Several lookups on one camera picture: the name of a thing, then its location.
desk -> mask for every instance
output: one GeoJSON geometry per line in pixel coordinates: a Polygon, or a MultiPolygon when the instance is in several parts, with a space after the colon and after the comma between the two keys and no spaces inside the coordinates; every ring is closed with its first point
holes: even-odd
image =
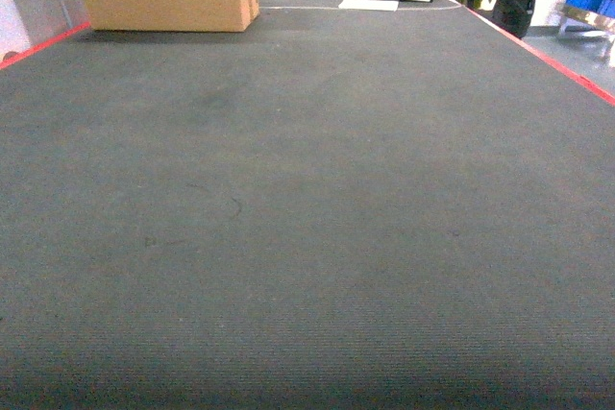
{"type": "Polygon", "coordinates": [[[289,2],[0,73],[1,399],[612,408],[614,108],[445,0],[289,2]]]}

scuff mark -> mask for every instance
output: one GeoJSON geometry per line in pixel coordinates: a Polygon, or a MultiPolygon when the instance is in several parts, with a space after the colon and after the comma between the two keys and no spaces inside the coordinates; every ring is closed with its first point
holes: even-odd
{"type": "Polygon", "coordinates": [[[236,205],[237,205],[237,211],[236,211],[236,212],[235,212],[235,214],[231,217],[231,219],[232,219],[232,220],[234,220],[234,219],[236,219],[236,218],[239,216],[239,214],[240,214],[240,213],[241,213],[241,211],[243,210],[243,204],[242,204],[242,203],[241,203],[238,199],[236,199],[235,197],[231,197],[231,199],[232,199],[232,200],[233,200],[233,202],[235,202],[235,203],[236,203],[236,205]]]}

gray carpet table surface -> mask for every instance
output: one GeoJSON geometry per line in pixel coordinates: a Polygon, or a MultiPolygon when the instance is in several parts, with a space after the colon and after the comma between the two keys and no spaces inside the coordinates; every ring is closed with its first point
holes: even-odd
{"type": "Polygon", "coordinates": [[[614,108],[447,6],[2,71],[0,407],[612,408],[614,108]]]}

red edge strip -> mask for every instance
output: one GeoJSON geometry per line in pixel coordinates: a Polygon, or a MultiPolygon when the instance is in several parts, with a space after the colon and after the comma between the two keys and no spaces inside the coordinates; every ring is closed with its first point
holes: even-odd
{"type": "Polygon", "coordinates": [[[83,24],[80,24],[79,26],[77,26],[76,28],[73,28],[69,31],[66,31],[65,33],[60,34],[59,36],[55,36],[53,38],[50,38],[49,40],[46,40],[42,43],[40,43],[39,45],[32,47],[31,49],[26,50],[23,53],[20,53],[19,55],[15,55],[12,58],[9,58],[6,61],[2,61],[0,62],[0,70],[4,69],[5,67],[9,67],[13,64],[15,64],[18,61],[24,60],[30,56],[32,56],[34,53],[37,53],[47,47],[51,47],[52,45],[64,40],[67,37],[72,36],[73,34],[77,34],[78,32],[82,31],[83,29],[87,29],[89,28],[89,23],[85,22],[83,24]]]}
{"type": "Polygon", "coordinates": [[[504,36],[508,37],[513,42],[517,43],[519,46],[521,46],[521,47],[525,48],[526,50],[528,50],[530,53],[532,53],[534,56],[536,56],[540,60],[544,61],[550,67],[552,67],[552,68],[556,69],[557,71],[561,72],[564,76],[566,76],[569,79],[575,81],[577,84],[584,86],[589,91],[591,91],[595,95],[597,95],[600,98],[602,98],[603,100],[605,100],[609,105],[615,106],[615,96],[611,95],[604,88],[601,88],[600,86],[594,84],[592,81],[587,79],[585,76],[581,76],[580,74],[577,74],[575,71],[567,68],[561,62],[559,62],[557,60],[554,60],[553,58],[545,55],[543,52],[541,52],[539,50],[536,50],[532,46],[526,44],[520,38],[515,37],[513,34],[505,31],[504,29],[496,26],[492,22],[490,22],[487,19],[483,18],[478,13],[472,12],[471,10],[469,10],[469,12],[471,12],[472,14],[474,14],[475,16],[480,18],[482,21],[487,23],[489,26],[491,26],[496,31],[500,31],[500,33],[502,33],[504,36]]]}

white paper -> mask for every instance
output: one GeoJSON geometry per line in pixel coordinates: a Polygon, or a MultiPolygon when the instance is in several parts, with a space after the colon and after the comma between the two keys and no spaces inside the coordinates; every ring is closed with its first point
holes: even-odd
{"type": "Polygon", "coordinates": [[[395,12],[399,5],[400,3],[395,0],[344,0],[339,4],[339,8],[346,10],[395,12]]]}

